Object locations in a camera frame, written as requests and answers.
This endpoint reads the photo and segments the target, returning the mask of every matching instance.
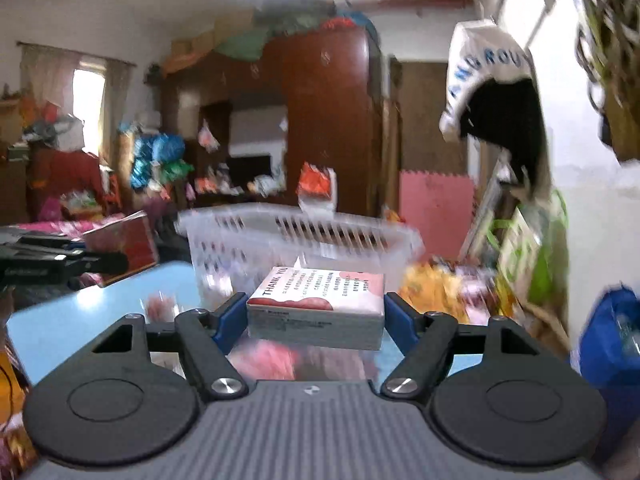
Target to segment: red packet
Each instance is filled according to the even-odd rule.
[[[148,269],[158,262],[158,250],[143,211],[88,231],[82,238],[88,251],[121,252],[129,259],[127,272],[118,275],[103,274],[102,286]]]

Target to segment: curtain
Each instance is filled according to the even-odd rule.
[[[31,92],[42,108],[47,101],[60,106],[64,113],[74,111],[74,72],[81,54],[39,45],[22,47],[20,86]]]
[[[124,115],[132,66],[108,59],[104,75],[104,94],[100,110],[100,158],[115,168],[118,161],[118,126]]]

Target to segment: white cap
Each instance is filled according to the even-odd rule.
[[[447,108],[440,118],[445,140],[460,139],[460,117],[482,83],[525,78],[531,78],[529,61],[510,34],[491,20],[458,23],[449,49]]]

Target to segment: gray ribbed surface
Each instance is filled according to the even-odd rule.
[[[313,395],[305,392],[318,386]],[[103,472],[42,462],[29,480],[536,480],[598,478],[581,464],[515,474],[469,461],[431,433],[419,410],[357,383],[263,381],[210,405],[172,450]]]

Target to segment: metal screw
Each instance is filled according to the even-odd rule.
[[[242,383],[238,379],[222,377],[211,383],[211,389],[220,395],[233,395],[242,390]]]
[[[385,384],[385,388],[395,394],[411,394],[418,389],[418,383],[413,379],[402,377],[391,379]]]

